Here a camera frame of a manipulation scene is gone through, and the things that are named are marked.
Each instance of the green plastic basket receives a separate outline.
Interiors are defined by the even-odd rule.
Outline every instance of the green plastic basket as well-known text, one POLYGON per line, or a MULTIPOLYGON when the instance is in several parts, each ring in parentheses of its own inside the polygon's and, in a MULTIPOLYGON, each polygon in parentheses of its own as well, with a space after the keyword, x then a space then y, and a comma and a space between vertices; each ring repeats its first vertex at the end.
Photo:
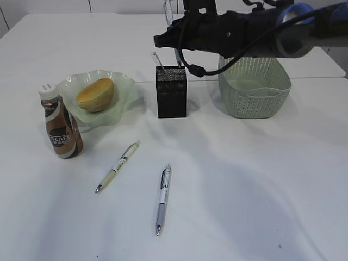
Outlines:
MULTIPOLYGON (((219 68, 231 59, 220 57, 219 68)), ((219 75, 227 111, 241 119, 273 117, 287 99, 291 81, 275 58, 241 58, 219 75)))

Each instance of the pen tip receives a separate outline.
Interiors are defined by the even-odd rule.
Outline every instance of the pen tip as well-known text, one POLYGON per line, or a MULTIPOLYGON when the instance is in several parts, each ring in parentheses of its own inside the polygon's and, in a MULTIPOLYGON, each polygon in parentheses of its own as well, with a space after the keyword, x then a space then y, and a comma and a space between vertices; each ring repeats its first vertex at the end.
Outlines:
POLYGON ((159 236, 161 233, 161 226, 157 226, 157 229, 156 229, 156 236, 159 236))
POLYGON ((98 188, 96 189, 96 193, 98 193, 99 191, 101 191, 101 189, 102 189, 102 185, 98 185, 98 188))

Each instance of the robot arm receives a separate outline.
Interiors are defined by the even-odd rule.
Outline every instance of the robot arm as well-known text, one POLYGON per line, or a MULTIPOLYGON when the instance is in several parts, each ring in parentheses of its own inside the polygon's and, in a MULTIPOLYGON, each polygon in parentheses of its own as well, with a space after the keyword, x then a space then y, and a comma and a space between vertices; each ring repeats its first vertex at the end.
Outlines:
MULTIPOLYGON (((313 10, 308 4, 285 1, 267 0, 276 7, 257 6, 249 14, 218 15, 214 0, 184 0, 184 17, 155 36, 155 46, 213 52, 225 58, 238 56, 253 42, 243 56, 297 58, 314 46, 348 46, 348 2, 313 10), (291 24, 294 18, 299 22, 291 24)), ((202 70, 191 73, 207 75, 202 70)))

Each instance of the pen clip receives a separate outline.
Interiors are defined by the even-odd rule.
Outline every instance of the pen clip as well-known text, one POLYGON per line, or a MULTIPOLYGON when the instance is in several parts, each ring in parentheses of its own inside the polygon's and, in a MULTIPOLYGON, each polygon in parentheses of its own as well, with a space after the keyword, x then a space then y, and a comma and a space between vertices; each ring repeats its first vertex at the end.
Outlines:
POLYGON ((165 178, 165 171, 167 170, 167 168, 164 169, 164 171, 162 172, 162 178, 161 178, 161 189, 163 188, 163 182, 164 182, 164 178, 165 178))
POLYGON ((161 179, 161 189, 164 188, 164 180, 165 180, 165 177, 166 177, 166 172, 169 171, 169 174, 171 173, 172 171, 172 167, 170 164, 168 164, 167 167, 165 167, 165 169, 163 170, 162 172, 162 179, 161 179))

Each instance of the nescafe bottle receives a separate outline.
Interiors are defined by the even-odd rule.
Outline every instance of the nescafe bottle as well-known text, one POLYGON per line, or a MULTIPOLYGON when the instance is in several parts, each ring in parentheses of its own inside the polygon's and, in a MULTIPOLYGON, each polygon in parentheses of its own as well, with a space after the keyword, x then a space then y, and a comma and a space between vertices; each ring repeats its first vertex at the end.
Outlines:
POLYGON ((83 147, 80 131, 76 120, 64 106, 57 86, 43 85, 39 88, 39 94, 45 109, 46 131, 55 153, 64 159, 76 156, 83 147))

